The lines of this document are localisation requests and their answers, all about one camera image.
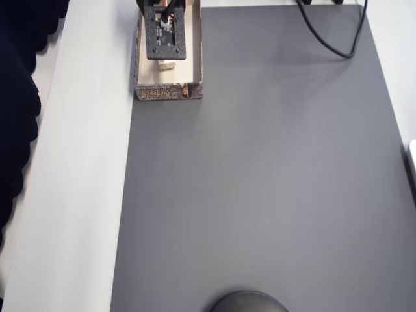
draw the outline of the black curtain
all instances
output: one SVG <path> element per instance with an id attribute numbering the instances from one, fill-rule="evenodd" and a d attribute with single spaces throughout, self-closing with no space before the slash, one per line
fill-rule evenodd
<path id="1" fill-rule="evenodd" d="M 69 0 L 0 0 L 0 227 L 23 189 L 22 169 L 38 136 L 40 98 L 31 73 L 36 52 L 66 15 Z M 0 232 L 3 245 L 3 234 Z"/>

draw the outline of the white surface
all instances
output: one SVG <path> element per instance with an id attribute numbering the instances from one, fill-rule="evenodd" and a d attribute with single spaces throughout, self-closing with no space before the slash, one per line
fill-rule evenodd
<path id="1" fill-rule="evenodd" d="M 416 181 L 416 140 L 411 141 L 409 145 L 409 158 L 411 171 L 413 172 L 413 180 Z"/>
<path id="2" fill-rule="evenodd" d="M 203 6 L 254 2 L 291 1 L 206 0 Z M 368 11 L 405 144 L 416 138 L 415 5 L 370 0 Z M 109 311 L 133 101 L 136 7 L 133 0 L 70 2 L 26 180 L 5 312 Z"/>
<path id="3" fill-rule="evenodd" d="M 64 19 L 59 21 L 58 29 L 53 36 L 49 37 L 49 44 L 45 51 L 39 53 L 36 57 L 36 69 L 32 75 L 34 82 L 39 90 L 40 101 L 42 103 L 42 110 L 37 118 L 38 127 L 41 126 L 42 116 L 46 110 L 47 98 L 49 95 L 49 88 L 51 86 L 53 72 L 55 69 L 55 63 L 58 56 L 60 35 L 64 26 Z M 31 156 L 36 149 L 36 142 L 31 144 Z M 25 167 L 25 180 L 29 178 L 31 170 L 30 163 L 32 157 L 29 160 L 28 165 Z M 14 212 L 8 224 L 3 228 L 4 245 L 0 251 L 0 297 L 3 298 L 5 294 L 5 287 L 8 281 L 10 272 L 10 266 L 12 264 L 13 254 L 16 247 L 16 241 L 18 238 L 18 229 L 20 228 L 20 218 L 22 214 L 22 199 L 24 192 L 21 196 L 14 200 Z"/>

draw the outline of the white component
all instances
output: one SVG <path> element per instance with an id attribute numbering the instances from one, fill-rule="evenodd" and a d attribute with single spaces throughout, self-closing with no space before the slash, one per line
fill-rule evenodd
<path id="1" fill-rule="evenodd" d="M 172 68 L 175 68 L 175 66 L 175 60 L 159 60 L 159 69 L 161 70 L 171 70 Z"/>
<path id="2" fill-rule="evenodd" d="M 166 23 L 163 21 L 163 19 L 161 19 L 161 26 L 163 28 L 169 30 L 169 28 L 170 28 L 170 17 L 168 18 L 168 21 Z"/>

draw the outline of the white floor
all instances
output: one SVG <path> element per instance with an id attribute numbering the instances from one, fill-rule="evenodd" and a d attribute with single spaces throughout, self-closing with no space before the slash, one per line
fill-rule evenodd
<path id="1" fill-rule="evenodd" d="M 231 6 L 260 4 L 292 4 L 291 0 L 208 0 L 203 5 Z M 330 0 L 316 1 L 316 3 L 330 3 Z M 409 146 L 412 139 L 416 139 L 416 3 L 413 0 L 370 0 L 368 17 L 370 26 L 378 49 L 380 62 L 389 93 L 400 134 L 405 147 Z M 42 117 L 46 111 L 49 95 L 49 87 L 53 80 L 55 62 L 59 52 L 60 35 L 62 33 L 63 21 L 60 31 L 55 39 L 49 44 L 47 53 L 38 55 L 38 65 L 33 74 L 34 81 L 38 86 L 42 101 Z M 8 275 L 12 266 L 12 257 L 18 236 L 18 226 L 22 214 L 21 199 L 24 193 L 16 200 L 14 216 L 9 224 L 3 229 L 5 233 L 5 245 L 0 253 L 0 296 L 5 293 Z"/>

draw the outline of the black circuit board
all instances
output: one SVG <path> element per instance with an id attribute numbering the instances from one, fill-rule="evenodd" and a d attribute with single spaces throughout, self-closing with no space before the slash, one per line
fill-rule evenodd
<path id="1" fill-rule="evenodd" d="M 156 45 L 157 46 L 175 46 L 174 21 L 169 19 L 169 23 L 164 24 L 160 19 L 156 20 Z"/>

